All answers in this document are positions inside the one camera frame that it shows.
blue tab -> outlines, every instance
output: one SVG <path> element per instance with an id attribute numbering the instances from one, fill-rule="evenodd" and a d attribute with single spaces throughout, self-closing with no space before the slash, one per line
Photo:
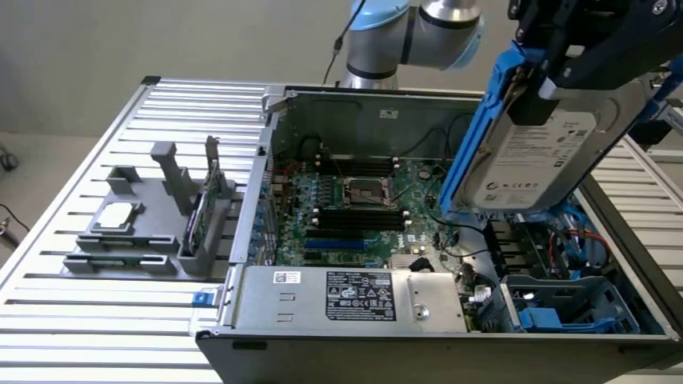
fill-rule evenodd
<path id="1" fill-rule="evenodd" d="M 193 308 L 212 308 L 213 307 L 213 294 L 208 292 L 194 292 L 192 296 Z"/>
<path id="2" fill-rule="evenodd" d="M 524 308 L 520 312 L 521 328 L 527 332 L 560 334 L 605 334 L 616 323 L 613 318 L 601 318 L 585 324 L 561 324 L 555 308 Z"/>

black cable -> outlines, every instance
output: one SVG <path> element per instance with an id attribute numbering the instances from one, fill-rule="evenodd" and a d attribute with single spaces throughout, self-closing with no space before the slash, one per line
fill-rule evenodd
<path id="1" fill-rule="evenodd" d="M 429 272 L 435 272 L 435 268 L 427 258 L 419 258 L 415 260 L 408 266 L 408 269 L 412 272 L 420 272 L 421 270 L 429 270 Z"/>
<path id="2" fill-rule="evenodd" d="M 5 210 L 8 210 L 9 216 L 12 216 L 12 218 L 17 222 L 17 224 L 21 225 L 21 227 L 25 229 L 26 232 L 30 232 L 30 228 L 28 228 L 28 226 L 21 222 L 21 220 L 18 220 L 16 214 L 13 214 L 12 210 L 9 209 L 9 207 L 5 206 L 4 204 L 0 204 L 0 207 L 4 208 Z"/>
<path id="3" fill-rule="evenodd" d="M 444 156 L 445 157 L 449 157 L 449 156 L 453 155 L 453 153 L 451 152 L 451 132 L 452 132 L 452 127 L 456 125 L 457 120 L 460 120 L 460 118 L 463 118 L 465 116 L 473 117 L 473 114 L 456 114 L 456 116 L 451 120 L 451 124 L 448 124 L 448 130 L 445 130 L 445 148 L 444 148 L 444 152 L 445 152 Z"/>
<path id="4" fill-rule="evenodd" d="M 467 224 L 455 224 L 453 222 L 447 222 L 447 221 L 441 220 L 440 218 L 437 218 L 435 216 L 435 214 L 432 213 L 431 209 L 427 207 L 427 196 L 429 195 L 429 192 L 431 192 L 432 188 L 435 187 L 436 182 L 437 182 L 437 180 L 433 180 L 433 182 L 431 183 L 429 188 L 427 189 L 427 192 L 424 193 L 423 205 L 424 205 L 424 210 L 427 211 L 427 215 L 431 217 L 431 219 L 435 222 L 437 222 L 443 226 L 453 226 L 455 228 L 468 228 L 471 230 L 475 230 L 476 232 L 479 232 L 481 234 L 481 236 L 484 236 L 483 230 L 480 230 L 475 226 L 469 226 Z"/>
<path id="5" fill-rule="evenodd" d="M 471 256 L 475 256 L 477 254 L 483 254 L 484 252 L 488 252 L 488 250 L 477 250 L 476 252 L 471 252 L 469 254 L 452 254 L 451 252 L 448 252 L 448 249 L 445 249 L 445 248 L 444 248 L 444 251 L 448 254 L 448 256 L 451 256 L 453 258 L 468 258 Z"/>
<path id="6" fill-rule="evenodd" d="M 341 34 L 333 40 L 332 58 L 329 59 L 328 70 L 325 70 L 325 72 L 324 72 L 323 85 L 325 85 L 325 83 L 328 82 L 328 76 L 329 76 L 329 71 L 332 69 L 333 60 L 336 59 L 336 57 L 339 55 L 339 52 L 341 52 L 341 47 L 344 46 L 344 36 L 345 36 L 345 33 L 349 31 L 351 24 L 353 24 L 355 18 L 357 18 L 360 10 L 363 9 L 364 5 L 365 5 L 365 0 L 360 0 L 359 7 L 355 9 L 353 14 L 351 15 L 349 22 L 347 22 L 344 30 L 341 30 Z"/>
<path id="7" fill-rule="evenodd" d="M 336 58 L 337 58 L 337 55 L 332 54 L 332 58 L 329 59 L 328 69 L 324 71 L 323 85 L 325 85 L 325 83 L 328 82 L 329 71 L 332 70 L 333 60 Z"/>
<path id="8" fill-rule="evenodd" d="M 405 192 L 408 192 L 408 191 L 413 188 L 413 186 L 416 186 L 416 185 L 417 185 L 417 183 L 416 183 L 416 182 L 413 182 L 409 186 L 407 186 L 407 187 L 405 187 L 405 188 L 404 188 L 404 189 L 397 193 L 397 195 L 396 195 L 396 196 L 393 196 L 393 198 L 392 198 L 392 202 L 395 202 L 396 200 L 399 200 L 399 199 L 400 199 L 400 197 L 405 195 Z"/>
<path id="9" fill-rule="evenodd" d="M 424 140 L 427 140 L 427 137 L 431 135 L 431 133 L 436 132 L 436 131 L 440 131 L 443 133 L 444 137 L 445 137 L 445 131 L 441 128 L 432 128 L 431 130 L 427 131 L 427 133 L 424 134 L 423 138 L 413 144 L 413 146 L 411 146 L 404 152 L 397 154 L 396 157 L 401 158 L 403 156 L 409 154 L 413 150 L 416 150 L 417 147 L 420 146 L 420 144 L 424 142 Z"/>
<path id="10" fill-rule="evenodd" d="M 301 137 L 301 140 L 299 140 L 299 146 L 296 147 L 296 156 L 295 156 L 295 159 L 301 161 L 303 160 L 303 157 L 301 157 L 301 152 L 303 152 L 303 145 L 307 143 L 308 140 L 311 139 L 316 139 L 317 140 L 317 144 L 320 144 L 323 142 L 323 139 L 320 138 L 320 135 L 319 134 L 304 134 L 303 137 Z"/>

cable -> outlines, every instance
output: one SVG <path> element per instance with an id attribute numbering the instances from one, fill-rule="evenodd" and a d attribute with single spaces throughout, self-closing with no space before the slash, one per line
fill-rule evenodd
<path id="1" fill-rule="evenodd" d="M 460 118 L 465 117 L 465 116 L 469 116 L 469 117 L 473 117 L 473 114 L 456 114 L 456 116 L 452 118 L 451 120 L 451 124 L 448 124 L 448 130 L 445 130 L 445 148 L 444 148 L 444 157 L 448 157 L 448 156 L 452 156 L 452 153 L 451 153 L 451 132 L 452 132 L 452 127 L 456 125 L 456 122 L 457 120 L 460 120 Z"/>
<path id="2" fill-rule="evenodd" d="M 455 228 L 468 228 L 473 231 L 476 231 L 477 233 L 480 233 L 481 236 L 484 236 L 484 233 L 483 233 L 483 230 L 480 230 L 479 228 L 476 228 L 475 226 L 469 226 L 467 224 L 455 224 L 453 222 L 447 222 L 441 219 L 439 219 L 435 214 L 432 213 L 431 209 L 427 207 L 427 196 L 429 195 L 431 193 L 431 190 L 432 188 L 435 187 L 436 185 L 436 182 L 437 180 L 433 180 L 433 182 L 431 183 L 431 186 L 429 188 L 427 189 L 427 192 L 424 193 L 424 198 L 423 198 L 423 206 L 424 206 L 424 210 L 427 211 L 427 215 L 431 217 L 431 219 L 437 222 L 439 224 L 441 224 L 443 226 L 453 226 Z"/>
<path id="3" fill-rule="evenodd" d="M 30 228 L 21 222 L 21 220 L 18 220 L 16 214 L 13 214 L 12 210 L 9 209 L 9 207 L 5 206 L 4 204 L 0 204 L 0 207 L 4 208 L 9 212 L 9 216 L 12 216 L 13 220 L 17 222 L 17 224 L 21 225 L 21 227 L 25 229 L 25 231 L 30 232 Z"/>
<path id="4" fill-rule="evenodd" d="M 539 225 L 541 225 L 543 228 L 549 230 L 555 234 L 555 236 L 557 236 L 560 242 L 563 242 L 565 250 L 568 250 L 568 248 L 571 247 L 576 251 L 576 254 L 579 254 L 579 250 L 576 249 L 576 244 L 571 243 L 567 236 L 564 236 L 563 232 L 557 228 L 555 228 L 555 226 L 551 226 L 545 222 L 539 222 Z"/>
<path id="5" fill-rule="evenodd" d="M 417 182 L 413 182 L 409 186 L 407 186 L 399 193 L 396 196 L 393 196 L 392 198 L 392 202 L 395 202 L 396 200 L 400 199 L 400 197 L 405 194 L 405 192 L 408 192 L 411 190 L 411 188 L 413 186 L 416 186 L 419 183 Z"/>
<path id="6" fill-rule="evenodd" d="M 409 154 L 413 150 L 417 149 L 417 147 L 420 146 L 420 144 L 424 142 L 424 140 L 427 140 L 427 137 L 431 135 L 432 132 L 436 132 L 436 131 L 440 131 L 441 134 L 444 135 L 445 138 L 448 138 L 445 136 L 445 131 L 441 129 L 441 128 L 432 128 L 431 130 L 427 131 L 427 133 L 424 134 L 423 138 L 413 144 L 413 146 L 411 146 L 404 152 L 401 152 L 400 154 L 396 155 L 397 158 L 401 158 L 403 156 L 405 156 L 407 154 Z"/>
<path id="7" fill-rule="evenodd" d="M 320 138 L 319 134 L 304 134 L 301 136 L 301 140 L 299 140 L 299 146 L 296 147 L 296 156 L 295 159 L 303 160 L 301 152 L 303 152 L 303 145 L 307 143 L 308 140 L 317 140 L 317 144 L 323 143 L 323 139 Z"/>
<path id="8" fill-rule="evenodd" d="M 451 252 L 448 252 L 447 249 L 444 249 L 444 251 L 448 254 L 448 256 L 452 256 L 453 258 L 469 258 L 471 256 L 488 252 L 488 250 L 477 250 L 476 252 L 471 252 L 469 254 L 452 254 Z"/>
<path id="9" fill-rule="evenodd" d="M 329 71 L 332 69 L 333 60 L 337 58 L 339 52 L 341 52 L 341 47 L 344 46 L 344 36 L 345 36 L 345 33 L 349 31 L 351 24 L 353 24 L 355 18 L 357 18 L 360 10 L 363 9 L 364 5 L 365 5 L 365 0 L 360 0 L 359 7 L 355 9 L 353 14 L 351 15 L 349 22 L 347 22 L 344 30 L 341 30 L 341 34 L 333 40 L 333 44 L 332 44 L 332 58 L 329 59 L 328 70 L 325 70 L 325 72 L 324 72 L 323 85 L 325 85 L 325 83 L 328 82 L 328 76 L 329 76 Z"/>
<path id="10" fill-rule="evenodd" d="M 429 270 L 429 272 L 436 272 L 435 267 L 431 265 L 431 262 L 427 258 L 419 258 L 415 260 L 408 266 L 411 272 L 420 272 L 421 270 Z"/>
<path id="11" fill-rule="evenodd" d="M 332 70 L 333 60 L 335 60 L 336 58 L 337 58 L 337 54 L 332 54 L 332 58 L 329 59 L 328 68 L 327 68 L 327 69 L 325 69 L 325 71 L 324 71 L 323 85 L 325 85 L 325 83 L 328 82 L 329 71 Z"/>
<path id="12" fill-rule="evenodd" d="M 575 230 L 571 230 L 568 233 L 572 234 L 573 236 L 576 236 L 579 232 Z M 588 230 L 584 231 L 584 236 L 585 236 L 585 238 L 591 238 L 591 239 L 596 240 L 605 248 L 605 260 L 601 265 L 603 266 L 607 265 L 607 263 L 609 262 L 609 258 L 611 258 L 611 249 L 609 249 L 609 244 L 607 244 L 607 240 L 597 234 L 589 232 Z"/>

blue pcie slot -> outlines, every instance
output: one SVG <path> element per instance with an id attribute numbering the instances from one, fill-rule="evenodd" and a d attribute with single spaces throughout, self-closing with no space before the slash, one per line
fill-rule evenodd
<path id="1" fill-rule="evenodd" d="M 340 240 L 305 240 L 304 248 L 317 250 L 365 250 L 365 242 L 345 242 Z"/>

metal slat surface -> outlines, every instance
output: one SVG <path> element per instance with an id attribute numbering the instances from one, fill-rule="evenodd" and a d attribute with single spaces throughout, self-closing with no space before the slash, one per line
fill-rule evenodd
<path id="1" fill-rule="evenodd" d="M 162 79 L 137 90 L 0 270 L 0 382 L 220 382 L 188 336 L 192 317 L 216 316 L 214 309 L 190 308 L 192 293 L 218 282 L 65 279 L 58 273 L 76 233 L 109 192 L 110 167 L 129 164 L 144 178 L 162 176 L 146 156 L 156 140 L 176 141 L 178 164 L 189 167 L 192 178 L 202 178 L 205 136 L 217 136 L 221 168 L 244 192 L 262 129 L 262 91 L 260 84 L 184 79 Z M 664 236 L 667 230 L 683 234 L 683 210 L 635 150 L 628 141 L 620 143 L 593 176 L 683 290 L 683 243 Z M 236 201 L 224 242 L 238 208 Z M 221 279 L 220 272 L 214 277 Z M 644 371 L 612 384 L 677 378 Z"/>

